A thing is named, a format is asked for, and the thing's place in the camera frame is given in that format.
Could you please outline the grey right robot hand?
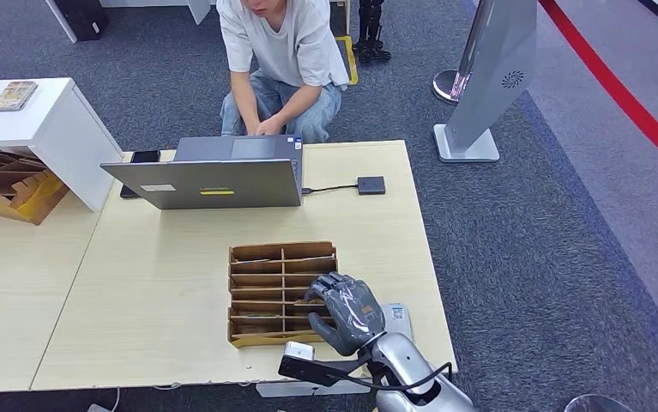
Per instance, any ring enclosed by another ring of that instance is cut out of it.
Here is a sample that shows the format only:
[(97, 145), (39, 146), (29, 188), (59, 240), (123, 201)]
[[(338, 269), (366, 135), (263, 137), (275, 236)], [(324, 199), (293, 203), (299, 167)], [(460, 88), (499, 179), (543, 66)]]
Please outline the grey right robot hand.
[(362, 280), (335, 271), (320, 275), (305, 292), (304, 300), (315, 298), (324, 302), (334, 324), (311, 312), (311, 328), (342, 356), (355, 354), (385, 332), (382, 308)]

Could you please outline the person's left hand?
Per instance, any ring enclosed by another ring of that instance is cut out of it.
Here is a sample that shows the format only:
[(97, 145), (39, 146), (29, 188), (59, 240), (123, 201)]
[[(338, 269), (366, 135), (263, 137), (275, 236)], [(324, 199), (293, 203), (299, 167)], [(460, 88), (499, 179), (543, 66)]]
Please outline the person's left hand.
[(256, 134), (259, 136), (278, 135), (281, 133), (284, 124), (282, 117), (276, 114), (262, 121), (256, 128)]

